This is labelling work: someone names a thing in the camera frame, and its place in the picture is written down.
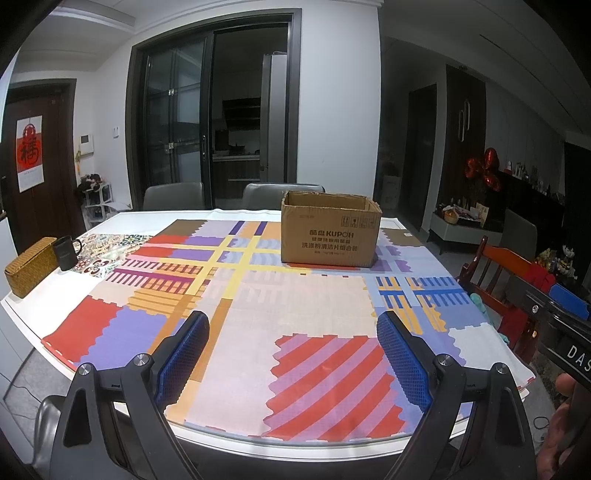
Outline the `person's right hand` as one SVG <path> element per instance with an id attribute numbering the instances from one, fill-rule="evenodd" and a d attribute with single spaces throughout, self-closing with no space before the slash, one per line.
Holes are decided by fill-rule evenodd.
<path id="1" fill-rule="evenodd" d="M 568 398 L 552 416 L 536 459 L 538 479 L 590 478 L 590 393 L 567 373 L 555 382 Z"/>

